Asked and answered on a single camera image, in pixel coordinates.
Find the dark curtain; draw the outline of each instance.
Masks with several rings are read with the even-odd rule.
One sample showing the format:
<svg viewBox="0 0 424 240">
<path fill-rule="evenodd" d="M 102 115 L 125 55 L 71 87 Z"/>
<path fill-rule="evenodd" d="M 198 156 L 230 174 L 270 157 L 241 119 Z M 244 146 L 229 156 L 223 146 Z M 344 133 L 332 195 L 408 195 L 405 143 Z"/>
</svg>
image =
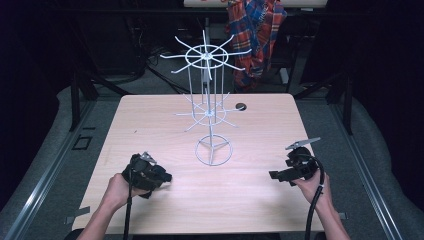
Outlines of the dark curtain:
<svg viewBox="0 0 424 240">
<path fill-rule="evenodd" d="M 301 81 L 320 82 L 340 72 L 351 77 L 353 96 L 367 109 L 388 145 L 394 176 L 404 194 L 424 211 L 424 186 L 419 183 L 424 172 L 420 5 L 412 0 L 361 2 L 329 0 L 329 10 L 372 12 L 373 16 L 323 20 Z M 333 82 L 333 89 L 343 90 L 341 85 Z"/>
<path fill-rule="evenodd" d="M 0 3 L 0 209 L 18 186 L 57 114 L 72 63 L 46 16 L 29 1 Z"/>
</svg>

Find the plaid shirt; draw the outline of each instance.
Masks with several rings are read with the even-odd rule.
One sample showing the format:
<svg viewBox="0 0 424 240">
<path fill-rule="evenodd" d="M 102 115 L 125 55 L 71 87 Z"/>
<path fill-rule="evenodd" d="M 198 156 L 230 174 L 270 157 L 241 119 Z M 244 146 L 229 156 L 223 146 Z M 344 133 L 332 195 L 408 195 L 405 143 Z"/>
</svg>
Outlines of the plaid shirt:
<svg viewBox="0 0 424 240">
<path fill-rule="evenodd" d="M 254 88 L 265 68 L 277 38 L 278 28 L 286 18 L 283 5 L 278 0 L 229 0 L 228 16 L 230 34 L 237 55 L 235 66 L 245 71 L 234 71 L 236 90 Z"/>
</svg>

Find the forearm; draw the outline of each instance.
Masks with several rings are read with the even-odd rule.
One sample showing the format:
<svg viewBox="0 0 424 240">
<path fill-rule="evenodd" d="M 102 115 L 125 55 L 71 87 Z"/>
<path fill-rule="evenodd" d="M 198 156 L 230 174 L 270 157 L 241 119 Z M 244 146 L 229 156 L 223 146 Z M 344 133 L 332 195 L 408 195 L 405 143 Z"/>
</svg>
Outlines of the forearm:
<svg viewBox="0 0 424 240">
<path fill-rule="evenodd" d="M 332 203 L 324 202 L 317 205 L 316 211 L 324 227 L 325 235 L 328 240 L 350 239 L 347 234 L 339 213 L 334 209 Z"/>
<path fill-rule="evenodd" d="M 102 240 L 114 213 L 115 210 L 104 205 L 100 205 L 78 239 Z"/>
</svg>

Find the human hand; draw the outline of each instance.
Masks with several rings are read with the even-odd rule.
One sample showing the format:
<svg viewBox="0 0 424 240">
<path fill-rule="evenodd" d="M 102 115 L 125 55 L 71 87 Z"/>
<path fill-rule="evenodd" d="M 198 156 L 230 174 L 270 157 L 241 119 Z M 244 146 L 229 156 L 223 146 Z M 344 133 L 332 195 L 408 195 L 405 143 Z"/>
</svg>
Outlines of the human hand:
<svg viewBox="0 0 424 240">
<path fill-rule="evenodd" d="M 109 179 L 106 192 L 103 195 L 100 205 L 107 205 L 112 210 L 116 211 L 124 206 L 128 199 L 128 182 L 120 173 L 116 173 Z M 147 190 L 134 188 L 131 191 L 131 197 L 148 193 Z"/>
<path fill-rule="evenodd" d="M 332 197 L 331 197 L 331 189 L 330 189 L 330 177 L 324 173 L 324 188 L 322 189 L 322 194 L 318 199 L 318 203 L 323 203 L 323 202 L 327 202 L 330 203 L 332 205 Z M 319 184 L 319 180 L 320 180 L 320 176 L 321 176 L 321 171 L 316 171 L 315 174 L 312 176 L 312 178 L 308 179 L 308 180 L 303 180 L 303 179 L 296 179 L 293 180 L 292 182 L 295 183 L 300 190 L 303 193 L 303 196 L 305 196 L 306 200 L 311 203 L 315 193 L 317 191 Z"/>
</svg>

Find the gray floor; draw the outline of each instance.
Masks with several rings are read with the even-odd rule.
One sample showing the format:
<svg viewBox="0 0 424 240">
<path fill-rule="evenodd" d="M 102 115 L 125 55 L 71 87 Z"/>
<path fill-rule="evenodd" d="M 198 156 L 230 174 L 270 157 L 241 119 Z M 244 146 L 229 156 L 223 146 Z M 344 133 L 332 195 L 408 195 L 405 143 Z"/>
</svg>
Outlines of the gray floor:
<svg viewBox="0 0 424 240">
<path fill-rule="evenodd" d="M 297 84 L 310 47 L 302 45 L 290 93 L 303 88 Z M 163 75 L 188 88 L 182 74 L 173 75 L 181 62 L 159 59 L 157 69 Z M 267 76 L 270 84 L 255 92 L 282 92 L 279 78 Z M 138 80 L 120 84 L 135 94 L 174 94 L 164 81 L 150 71 Z M 0 239 L 63 239 L 70 231 L 66 217 L 79 208 L 85 187 L 100 153 L 108 128 L 119 104 L 119 96 L 97 85 L 100 97 L 96 102 L 82 99 L 82 122 L 72 133 L 69 88 L 58 94 L 59 113 L 28 173 L 0 214 Z M 225 91 L 232 91 L 232 82 L 225 82 Z M 340 106 L 327 105 L 321 89 L 297 105 L 310 138 L 314 153 L 331 176 L 334 204 L 348 215 L 343 220 L 352 239 L 423 239 L 424 216 L 406 199 L 390 171 L 390 155 L 380 132 L 360 103 L 354 101 L 353 136 L 346 135 L 340 125 Z M 72 150 L 78 136 L 92 138 L 87 150 Z M 281 233 L 281 239 L 303 239 L 303 233 Z M 107 236 L 106 239 L 121 239 Z"/>
</svg>

